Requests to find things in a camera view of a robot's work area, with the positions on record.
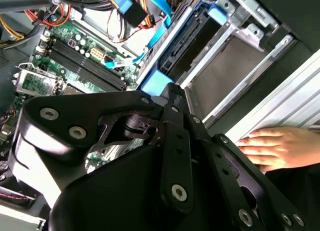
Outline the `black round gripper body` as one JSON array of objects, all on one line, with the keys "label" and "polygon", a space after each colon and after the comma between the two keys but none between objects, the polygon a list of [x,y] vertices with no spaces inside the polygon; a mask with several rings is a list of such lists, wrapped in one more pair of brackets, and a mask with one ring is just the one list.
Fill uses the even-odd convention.
[{"label": "black round gripper body", "polygon": [[51,231],[214,231],[221,194],[194,142],[167,140],[117,158],[71,183],[49,219]]}]

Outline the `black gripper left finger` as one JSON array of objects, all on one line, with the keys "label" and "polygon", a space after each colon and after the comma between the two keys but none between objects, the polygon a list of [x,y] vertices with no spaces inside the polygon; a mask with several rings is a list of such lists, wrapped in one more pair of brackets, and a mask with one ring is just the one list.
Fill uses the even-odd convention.
[{"label": "black gripper left finger", "polygon": [[139,147],[190,141],[185,92],[119,91],[37,97],[23,107],[11,150],[15,177],[54,208],[74,181]]}]

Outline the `person bare hand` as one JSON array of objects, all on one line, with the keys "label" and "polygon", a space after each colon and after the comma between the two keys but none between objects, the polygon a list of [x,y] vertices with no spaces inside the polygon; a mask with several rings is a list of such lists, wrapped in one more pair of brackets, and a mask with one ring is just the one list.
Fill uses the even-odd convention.
[{"label": "person bare hand", "polygon": [[320,133],[298,127],[273,127],[251,132],[236,146],[263,173],[306,167],[320,162]]}]

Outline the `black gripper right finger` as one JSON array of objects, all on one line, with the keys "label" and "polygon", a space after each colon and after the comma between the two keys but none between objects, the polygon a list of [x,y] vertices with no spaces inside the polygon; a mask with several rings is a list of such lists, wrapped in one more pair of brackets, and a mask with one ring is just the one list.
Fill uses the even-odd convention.
[{"label": "black gripper right finger", "polygon": [[215,231],[309,231],[296,207],[225,135],[210,137],[197,116],[187,114],[201,164],[221,194],[210,207]]}]

